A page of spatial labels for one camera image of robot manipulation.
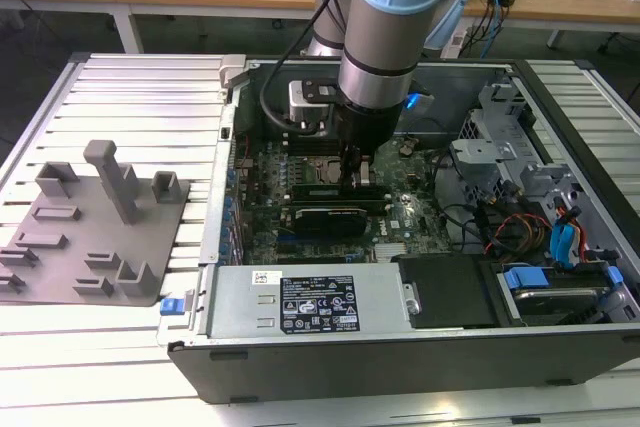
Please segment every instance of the screw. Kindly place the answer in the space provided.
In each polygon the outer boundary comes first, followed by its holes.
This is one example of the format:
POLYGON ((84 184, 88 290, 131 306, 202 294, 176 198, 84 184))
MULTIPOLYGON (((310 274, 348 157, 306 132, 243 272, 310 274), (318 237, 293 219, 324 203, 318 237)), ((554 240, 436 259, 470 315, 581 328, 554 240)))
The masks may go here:
POLYGON ((417 315, 420 313, 420 308, 418 307, 418 302, 415 299, 407 299, 407 310, 411 315, 417 315))

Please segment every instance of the gray plastic block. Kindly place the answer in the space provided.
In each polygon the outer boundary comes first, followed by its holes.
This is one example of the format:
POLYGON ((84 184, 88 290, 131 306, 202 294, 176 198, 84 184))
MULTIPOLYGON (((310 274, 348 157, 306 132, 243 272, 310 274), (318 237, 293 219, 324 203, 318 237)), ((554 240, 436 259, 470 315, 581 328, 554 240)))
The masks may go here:
POLYGON ((90 269, 109 269, 116 270, 120 268, 120 257, 115 252, 88 252, 84 258, 84 263, 90 269))
POLYGON ((24 285, 24 280, 9 269, 0 268, 0 292, 9 293, 13 297, 22 291, 24 285))
POLYGON ((133 166, 129 164, 119 164, 120 172, 122 172, 122 177, 124 177, 124 183, 127 184, 129 188, 129 192, 133 195, 135 199, 138 197, 138 192, 140 191, 140 182, 138 181, 138 176, 136 172, 133 170, 133 166))
POLYGON ((33 215, 33 218, 36 220, 73 221, 80 218, 80 209, 75 205, 43 207, 35 210, 31 215, 33 215))
POLYGON ((156 172, 151 181, 151 189, 159 204, 172 204, 180 201, 182 192, 175 172, 156 172))
POLYGON ((0 264, 6 267, 33 267, 37 260, 36 254, 26 247, 0 249, 0 264))
POLYGON ((69 193, 64 184, 77 182, 78 176, 71 165, 64 162, 47 162, 36 176, 36 183, 42 193, 50 199, 69 198, 69 193))
POLYGON ((113 295, 113 285, 111 285, 106 277, 76 279, 73 290, 80 295, 99 295, 107 297, 111 297, 113 295))
POLYGON ((38 247, 40 249, 62 249, 67 238, 62 234, 29 234, 22 232, 14 241, 18 247, 38 247))
POLYGON ((116 283, 127 296, 140 296, 153 292, 157 287, 158 280, 146 262, 142 264, 136 275, 129 264, 123 261, 116 275, 116 283))
MULTIPOLYGON (((115 149, 109 142, 98 147, 100 153, 111 155, 115 149)), ((88 157, 95 160, 88 150, 88 157)), ((104 167, 102 160, 98 158, 100 169, 104 167)), ((0 302, 153 305, 187 201, 189 182, 178 180, 173 172, 162 172, 154 181, 137 179, 130 166, 116 164, 122 191, 129 198, 135 197, 138 212, 135 224, 124 224, 107 195, 105 187, 109 184, 102 177, 78 177, 70 168, 52 165, 45 172, 50 177, 43 178, 60 180, 65 195, 49 197, 41 193, 8 250, 0 252, 0 262, 4 256, 12 269, 0 279, 0 302), (69 221, 63 212, 77 218, 69 221), (78 279, 88 282, 79 283, 78 279), (107 296, 100 292, 110 293, 107 296)))
POLYGON ((84 149, 84 159, 98 171, 102 186, 113 202, 122 222, 132 225, 138 211, 135 196, 130 191, 116 162, 118 148, 111 140, 92 140, 84 149))

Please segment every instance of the blue latch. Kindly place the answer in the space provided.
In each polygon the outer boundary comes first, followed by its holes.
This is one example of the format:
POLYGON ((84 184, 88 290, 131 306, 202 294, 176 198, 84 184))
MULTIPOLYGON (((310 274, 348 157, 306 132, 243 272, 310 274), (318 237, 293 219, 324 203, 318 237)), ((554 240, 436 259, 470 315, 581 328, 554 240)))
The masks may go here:
POLYGON ((512 267, 505 272, 504 278, 510 290, 549 287, 542 267, 512 267))
POLYGON ((624 284, 624 279, 622 278, 622 274, 620 273, 620 270, 617 267, 614 267, 613 265, 610 265, 609 267, 607 267, 607 274, 609 274, 609 278, 611 279, 611 282, 613 283, 613 285, 624 284))
POLYGON ((576 235, 576 228, 571 224, 556 222, 551 230, 551 257, 558 262, 565 270, 571 270, 575 266, 569 262, 569 254, 573 239, 576 235))
POLYGON ((160 302, 160 315, 183 315, 184 299, 164 298, 160 302))

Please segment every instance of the motherboard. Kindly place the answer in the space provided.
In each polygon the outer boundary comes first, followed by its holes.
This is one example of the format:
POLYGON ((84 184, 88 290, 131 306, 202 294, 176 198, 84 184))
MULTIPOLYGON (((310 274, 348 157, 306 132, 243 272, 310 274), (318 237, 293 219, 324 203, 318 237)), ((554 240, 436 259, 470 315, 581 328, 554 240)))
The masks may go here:
MULTIPOLYGON (((300 210, 315 214, 322 209, 291 205, 291 192, 298 187, 313 189, 313 186, 333 185, 337 189, 339 158, 294 155, 296 149, 290 148, 287 142, 265 143, 248 163, 251 169, 244 170, 243 263, 389 262, 400 254, 451 251, 446 228, 431 205, 428 151, 414 151, 412 142, 397 137, 380 147, 367 182, 384 186, 388 192, 384 210, 363 214, 361 235, 340 237, 321 235, 323 225, 317 226, 320 235, 299 235, 292 221, 296 211, 299 216, 300 210)), ((323 220, 319 218, 317 222, 322 224, 323 220)))

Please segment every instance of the power supply label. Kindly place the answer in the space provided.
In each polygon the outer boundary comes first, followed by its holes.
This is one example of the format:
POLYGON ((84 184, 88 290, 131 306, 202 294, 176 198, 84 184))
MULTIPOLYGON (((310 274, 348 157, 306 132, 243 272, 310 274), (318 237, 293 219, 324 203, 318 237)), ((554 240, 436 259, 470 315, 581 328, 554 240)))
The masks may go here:
POLYGON ((280 279, 280 329, 285 334, 360 330, 353 277, 280 279))

